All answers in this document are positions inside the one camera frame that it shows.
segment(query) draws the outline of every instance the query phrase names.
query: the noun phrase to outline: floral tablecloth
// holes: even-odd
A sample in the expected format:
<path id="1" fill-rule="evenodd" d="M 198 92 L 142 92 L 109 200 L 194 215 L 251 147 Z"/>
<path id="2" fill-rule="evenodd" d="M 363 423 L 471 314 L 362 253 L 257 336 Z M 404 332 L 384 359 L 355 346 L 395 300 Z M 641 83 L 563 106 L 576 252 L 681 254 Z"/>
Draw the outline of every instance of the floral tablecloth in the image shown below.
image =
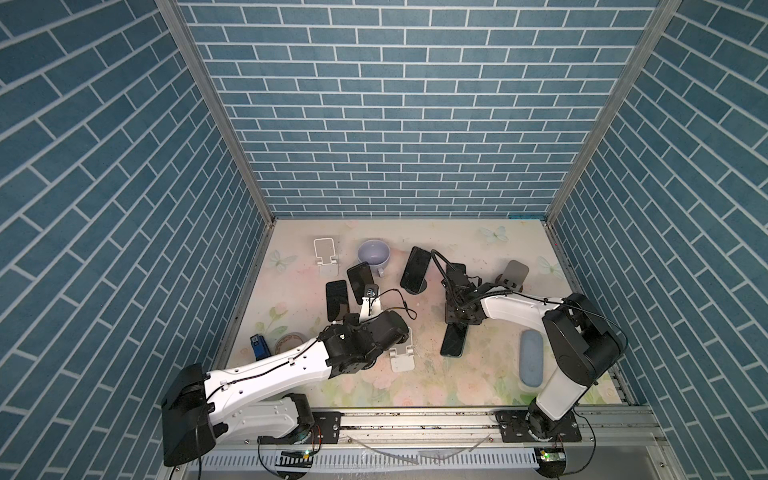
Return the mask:
<path id="1" fill-rule="evenodd" d="M 313 240 L 336 242 L 339 274 L 320 276 Z M 266 259 L 237 334 L 228 367 L 253 362 L 249 338 L 261 333 L 274 352 L 286 333 L 311 338 L 327 325 L 325 284 L 346 280 L 346 269 L 358 263 L 357 247 L 378 238 L 391 249 L 381 291 L 399 287 L 413 246 L 435 248 L 453 262 L 465 263 L 469 275 L 492 279 L 509 260 L 531 269 L 523 288 L 542 296 L 567 296 L 571 290 L 555 258 L 544 228 L 536 220 L 278 220 Z M 543 387 L 532 389 L 518 377 L 520 334 L 514 323 L 487 319 L 471 326 L 461 358 L 440 356 L 445 335 L 445 291 L 434 265 L 427 289 L 418 296 L 403 292 L 418 318 L 403 316 L 413 331 L 415 369 L 393 373 L 382 356 L 374 367 L 355 375 L 304 386 L 313 407 L 460 406 L 528 404 Z M 349 290 L 351 308 L 359 312 Z M 396 293 L 382 297 L 382 308 L 401 306 Z M 545 339 L 545 382 L 554 357 Z M 619 403 L 608 375 L 590 389 L 583 403 Z"/>

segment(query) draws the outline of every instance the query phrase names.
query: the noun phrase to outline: smartphone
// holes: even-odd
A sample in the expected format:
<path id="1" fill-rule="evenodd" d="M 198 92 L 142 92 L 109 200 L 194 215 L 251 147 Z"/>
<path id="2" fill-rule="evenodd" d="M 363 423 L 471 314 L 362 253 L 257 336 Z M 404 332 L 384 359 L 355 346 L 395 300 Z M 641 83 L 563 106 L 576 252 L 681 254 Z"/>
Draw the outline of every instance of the smartphone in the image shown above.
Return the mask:
<path id="1" fill-rule="evenodd" d="M 352 293 L 355 294 L 357 304 L 362 305 L 362 297 L 366 291 L 366 285 L 374 283 L 371 266 L 368 262 L 358 263 L 346 271 L 346 276 L 349 278 L 349 285 L 352 287 Z"/>
<path id="2" fill-rule="evenodd" d="M 411 249 L 411 256 L 408 257 L 406 269 L 402 272 L 402 278 L 400 279 L 400 286 L 406 292 L 412 295 L 419 293 L 431 259 L 432 254 L 430 252 L 418 247 Z"/>
<path id="3" fill-rule="evenodd" d="M 326 308 L 328 321 L 344 320 L 349 313 L 349 296 L 346 293 L 346 280 L 326 283 Z"/>
<path id="4" fill-rule="evenodd" d="M 464 351 L 464 342 L 467 340 L 469 325 L 465 323 L 449 323 L 445 329 L 445 337 L 442 339 L 440 355 L 460 357 Z"/>

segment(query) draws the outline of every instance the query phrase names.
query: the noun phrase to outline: black smartphone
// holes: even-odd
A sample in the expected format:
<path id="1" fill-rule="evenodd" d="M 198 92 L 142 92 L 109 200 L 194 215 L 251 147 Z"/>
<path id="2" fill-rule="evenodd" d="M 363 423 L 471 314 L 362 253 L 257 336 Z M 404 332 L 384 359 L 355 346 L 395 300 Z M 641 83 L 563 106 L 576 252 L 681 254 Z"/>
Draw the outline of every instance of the black smartphone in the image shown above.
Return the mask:
<path id="1" fill-rule="evenodd" d="M 427 274 L 431 259 L 432 254 L 430 252 L 418 247 L 411 249 L 411 256 L 408 257 L 406 269 L 402 272 L 402 278 L 400 279 L 400 286 L 406 292 L 416 295 L 421 291 L 422 282 Z"/>
<path id="2" fill-rule="evenodd" d="M 464 323 L 449 323 L 445 329 L 445 337 L 442 339 L 440 355 L 460 357 L 464 351 L 464 342 L 467 340 L 469 326 Z"/>
<path id="3" fill-rule="evenodd" d="M 328 321 L 344 320 L 349 313 L 349 296 L 346 293 L 346 280 L 326 283 L 326 307 Z"/>
<path id="4" fill-rule="evenodd" d="M 346 276 L 349 278 L 349 285 L 352 287 L 352 292 L 355 294 L 357 304 L 362 305 L 362 297 L 365 293 L 366 285 L 374 283 L 373 275 L 371 274 L 371 266 L 368 262 L 358 263 L 346 271 Z"/>

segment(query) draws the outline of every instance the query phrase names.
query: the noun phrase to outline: black mounting plate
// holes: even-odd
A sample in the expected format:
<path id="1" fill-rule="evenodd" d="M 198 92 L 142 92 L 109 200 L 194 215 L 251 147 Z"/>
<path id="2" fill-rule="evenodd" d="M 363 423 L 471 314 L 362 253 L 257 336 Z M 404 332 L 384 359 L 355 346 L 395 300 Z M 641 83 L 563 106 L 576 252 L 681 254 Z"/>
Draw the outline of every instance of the black mounting plate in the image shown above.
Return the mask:
<path id="1" fill-rule="evenodd" d="M 315 417 L 315 425 L 320 427 L 320 431 L 323 434 L 323 443 L 336 444 L 339 443 L 339 428 L 341 426 L 341 412 L 312 412 Z M 312 443 L 312 436 L 307 433 L 304 440 L 297 443 L 292 443 L 288 439 L 269 439 L 261 442 L 262 445 L 310 445 Z"/>
<path id="2" fill-rule="evenodd" d="M 530 427 L 525 417 L 528 409 L 498 410 L 495 412 L 496 421 L 502 431 L 504 443 L 521 442 L 549 442 L 548 439 L 537 439 L 530 432 Z M 576 416 L 573 410 L 565 414 L 561 420 L 560 440 L 563 442 L 580 442 L 581 432 L 576 425 Z"/>

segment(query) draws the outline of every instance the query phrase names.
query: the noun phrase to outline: wall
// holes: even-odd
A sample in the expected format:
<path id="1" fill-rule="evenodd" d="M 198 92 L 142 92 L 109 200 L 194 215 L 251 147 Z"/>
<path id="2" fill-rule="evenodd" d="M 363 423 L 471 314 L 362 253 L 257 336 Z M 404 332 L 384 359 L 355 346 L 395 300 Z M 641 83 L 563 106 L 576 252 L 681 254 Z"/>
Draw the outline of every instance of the wall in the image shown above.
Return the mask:
<path id="1" fill-rule="evenodd" d="M 182 5 L 278 217 L 540 217 L 656 2 Z"/>
<path id="2" fill-rule="evenodd" d="M 152 0 L 0 22 L 0 478 L 152 476 L 262 221 Z"/>
<path id="3" fill-rule="evenodd" d="M 691 478 L 768 477 L 766 21 L 684 0 L 554 225 Z"/>

